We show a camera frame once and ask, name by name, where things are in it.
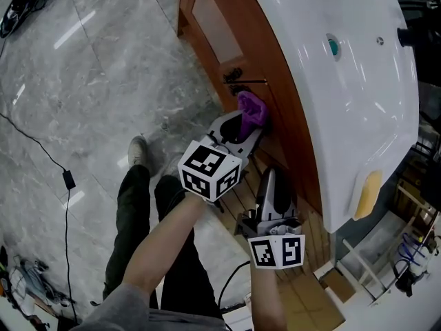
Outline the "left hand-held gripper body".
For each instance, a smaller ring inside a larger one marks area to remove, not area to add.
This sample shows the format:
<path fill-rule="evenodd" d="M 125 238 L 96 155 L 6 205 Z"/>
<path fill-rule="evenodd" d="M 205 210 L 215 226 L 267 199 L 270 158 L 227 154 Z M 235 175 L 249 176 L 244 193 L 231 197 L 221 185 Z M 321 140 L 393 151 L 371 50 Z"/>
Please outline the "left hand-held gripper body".
<path fill-rule="evenodd" d="M 215 202 L 241 182 L 248 156 L 249 139 L 233 143 L 209 132 L 200 141 L 192 141 L 178 162 L 182 186 Z"/>

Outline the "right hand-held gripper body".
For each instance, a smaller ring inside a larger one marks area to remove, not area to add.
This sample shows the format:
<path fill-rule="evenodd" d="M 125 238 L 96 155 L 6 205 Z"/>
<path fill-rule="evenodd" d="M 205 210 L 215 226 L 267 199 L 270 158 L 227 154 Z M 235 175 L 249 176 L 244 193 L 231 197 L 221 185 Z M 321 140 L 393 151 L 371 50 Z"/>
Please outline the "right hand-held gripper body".
<path fill-rule="evenodd" d="M 284 270 L 304 263 L 305 235 L 296 217 L 258 221 L 250 210 L 238 215 L 235 234 L 247 240 L 258 269 Z"/>

